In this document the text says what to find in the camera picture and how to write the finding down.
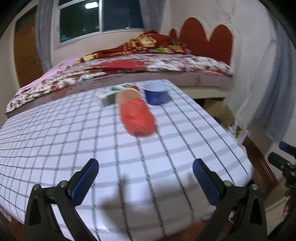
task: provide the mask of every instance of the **hand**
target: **hand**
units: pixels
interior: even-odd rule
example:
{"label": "hand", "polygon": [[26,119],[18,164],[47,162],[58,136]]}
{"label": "hand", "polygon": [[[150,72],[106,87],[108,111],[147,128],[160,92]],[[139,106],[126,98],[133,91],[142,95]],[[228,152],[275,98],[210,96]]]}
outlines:
{"label": "hand", "polygon": [[292,210],[296,205],[296,189],[288,189],[285,192],[285,196],[289,197],[283,212],[283,217],[285,218],[290,210]]}

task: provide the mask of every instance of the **checkered tablecloth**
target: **checkered tablecloth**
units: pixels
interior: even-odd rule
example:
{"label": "checkered tablecloth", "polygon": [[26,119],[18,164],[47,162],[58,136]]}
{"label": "checkered tablecloth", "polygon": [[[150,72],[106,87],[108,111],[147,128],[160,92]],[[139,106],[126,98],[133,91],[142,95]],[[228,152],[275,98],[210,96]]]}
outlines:
{"label": "checkered tablecloth", "polygon": [[[158,125],[149,137],[129,135],[118,106],[101,108],[97,90],[8,119],[0,130],[0,205],[24,222],[34,184],[45,188],[69,180],[95,158],[99,174],[76,209],[98,240],[154,240],[211,215],[214,209],[193,176],[193,161],[202,158],[222,180],[238,186],[250,181],[252,165],[206,111],[163,81],[171,101],[149,106]],[[58,208],[53,208],[70,238]]]}

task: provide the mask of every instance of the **window sill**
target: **window sill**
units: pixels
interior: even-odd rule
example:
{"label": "window sill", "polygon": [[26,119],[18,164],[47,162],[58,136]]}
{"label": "window sill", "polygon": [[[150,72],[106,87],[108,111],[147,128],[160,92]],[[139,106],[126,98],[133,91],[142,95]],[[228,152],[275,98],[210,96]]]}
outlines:
{"label": "window sill", "polygon": [[63,48],[65,46],[67,46],[67,45],[71,45],[71,44],[73,44],[73,43],[75,43],[77,41],[84,40],[84,39],[87,39],[87,38],[96,37],[96,36],[100,36],[100,35],[122,33],[122,32],[143,32],[143,31],[144,31],[144,29],[142,29],[142,28],[132,28],[132,29],[112,30],[112,31],[106,31],[106,32],[94,32],[94,33],[91,33],[91,34],[82,35],[82,36],[79,36],[79,37],[64,41],[62,43],[60,43],[59,38],[57,38],[56,39],[55,50]]}

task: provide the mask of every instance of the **red and yellow blanket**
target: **red and yellow blanket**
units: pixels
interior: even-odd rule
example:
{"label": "red and yellow blanket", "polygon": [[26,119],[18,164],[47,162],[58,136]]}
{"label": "red and yellow blanket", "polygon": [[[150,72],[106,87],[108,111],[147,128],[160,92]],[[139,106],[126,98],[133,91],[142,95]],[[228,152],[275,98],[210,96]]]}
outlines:
{"label": "red and yellow blanket", "polygon": [[74,65],[94,59],[137,53],[190,54],[191,51],[186,48],[185,44],[172,39],[170,36],[162,35],[154,30],[150,30],[116,48],[100,50],[85,55]]}

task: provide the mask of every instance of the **blue gripper pad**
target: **blue gripper pad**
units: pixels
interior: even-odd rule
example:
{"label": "blue gripper pad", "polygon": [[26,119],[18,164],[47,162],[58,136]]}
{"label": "blue gripper pad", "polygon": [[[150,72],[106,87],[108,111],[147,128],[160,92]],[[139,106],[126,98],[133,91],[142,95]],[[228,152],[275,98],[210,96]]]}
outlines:
{"label": "blue gripper pad", "polygon": [[90,159],[81,171],[76,172],[70,179],[67,188],[68,195],[74,207],[79,206],[89,191],[99,172],[99,162]]}
{"label": "blue gripper pad", "polygon": [[222,180],[215,172],[210,171],[201,159],[196,159],[193,162],[192,169],[209,203],[219,207],[221,192],[223,191]]}
{"label": "blue gripper pad", "polygon": [[294,146],[289,145],[288,143],[285,142],[280,142],[279,143],[279,148],[288,153],[289,155],[293,156],[294,158],[296,158],[296,148]]}

